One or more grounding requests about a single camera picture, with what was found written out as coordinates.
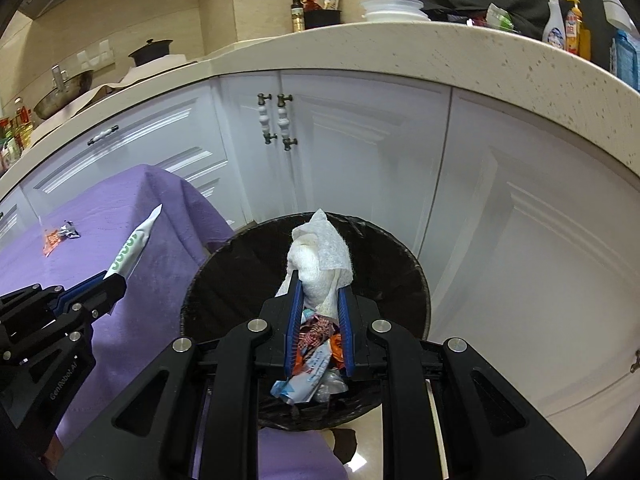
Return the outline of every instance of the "white cabinet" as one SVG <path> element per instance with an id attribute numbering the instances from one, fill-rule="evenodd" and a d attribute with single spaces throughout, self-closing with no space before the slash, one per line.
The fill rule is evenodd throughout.
<path id="1" fill-rule="evenodd" d="M 0 251 L 18 235 L 38 222 L 20 187 L 15 187 L 0 202 Z"/>
<path id="2" fill-rule="evenodd" d="M 638 406 L 637 394 L 603 400 L 616 422 L 596 433 L 583 413 L 640 346 L 640 195 L 589 150 L 533 114 L 454 90 L 419 259 L 430 339 L 468 339 L 593 467 Z"/>
<path id="3" fill-rule="evenodd" d="M 106 135 L 89 145 L 101 132 Z M 49 157 L 23 187 L 36 213 L 44 215 L 138 164 L 186 179 L 232 227 L 246 223 L 208 82 L 160 96 L 96 126 Z"/>
<path id="4" fill-rule="evenodd" d="M 230 157 L 238 165 L 248 199 L 250 219 L 260 223 L 297 211 L 290 161 L 282 150 L 274 112 L 280 92 L 278 73 L 224 76 L 214 81 L 213 91 L 217 114 L 226 124 L 225 145 L 233 152 Z M 278 135 L 270 144 L 265 144 L 262 133 L 258 94 L 265 96 L 262 109 L 265 126 L 272 135 Z"/>
<path id="5" fill-rule="evenodd" d="M 359 216 L 420 250 L 442 158 L 450 88 L 359 73 L 282 72 L 301 211 Z"/>

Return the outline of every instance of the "countertop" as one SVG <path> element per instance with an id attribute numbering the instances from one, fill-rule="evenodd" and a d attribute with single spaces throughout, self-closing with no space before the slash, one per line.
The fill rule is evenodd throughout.
<path id="1" fill-rule="evenodd" d="M 127 108 L 212 76 L 286 69 L 378 72 L 478 92 L 564 126 L 640 176 L 640 94 L 594 64 L 488 28 L 351 23 L 233 44 L 107 97 L 27 150 L 0 178 L 0 200 L 52 153 Z"/>

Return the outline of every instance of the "purple cloth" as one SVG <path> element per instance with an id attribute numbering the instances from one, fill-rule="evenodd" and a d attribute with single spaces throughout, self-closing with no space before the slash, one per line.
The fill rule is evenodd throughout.
<path id="1" fill-rule="evenodd" d="M 151 211 L 162 204 L 149 242 L 112 316 L 94 322 L 97 364 L 72 401 L 58 436 L 68 446 L 95 416 L 179 336 L 180 307 L 191 280 L 233 231 L 187 181 L 152 166 L 103 180 L 60 206 L 0 253 L 0 294 L 33 283 L 71 288 L 107 269 Z M 81 238 L 45 258 L 44 230 L 69 220 Z"/>
<path id="2" fill-rule="evenodd" d="M 260 480 L 347 480 L 348 475 L 317 431 L 258 432 Z"/>

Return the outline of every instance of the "trash can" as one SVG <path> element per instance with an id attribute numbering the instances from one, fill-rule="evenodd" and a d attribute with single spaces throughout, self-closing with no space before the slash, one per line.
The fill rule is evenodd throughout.
<path id="1" fill-rule="evenodd" d="M 200 268 L 180 312 L 182 335 L 197 342 L 220 338 L 257 317 L 286 274 L 291 231 L 313 213 L 283 216 L 230 238 Z M 427 281 L 416 257 L 384 229 L 360 218 L 327 213 L 349 247 L 354 294 L 376 301 L 382 317 L 426 338 L 431 314 Z M 262 384 L 258 423 L 289 431 L 322 430 L 349 422 L 382 402 L 379 381 L 348 381 L 329 403 L 289 406 Z"/>

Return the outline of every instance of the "black pot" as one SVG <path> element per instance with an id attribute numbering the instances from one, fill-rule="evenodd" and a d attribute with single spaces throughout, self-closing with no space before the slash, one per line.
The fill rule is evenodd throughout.
<path id="1" fill-rule="evenodd" d="M 167 56 L 169 54 L 169 43 L 172 41 L 173 40 L 146 40 L 146 45 L 129 54 L 129 57 L 133 58 L 136 66 L 144 65 L 159 57 Z"/>

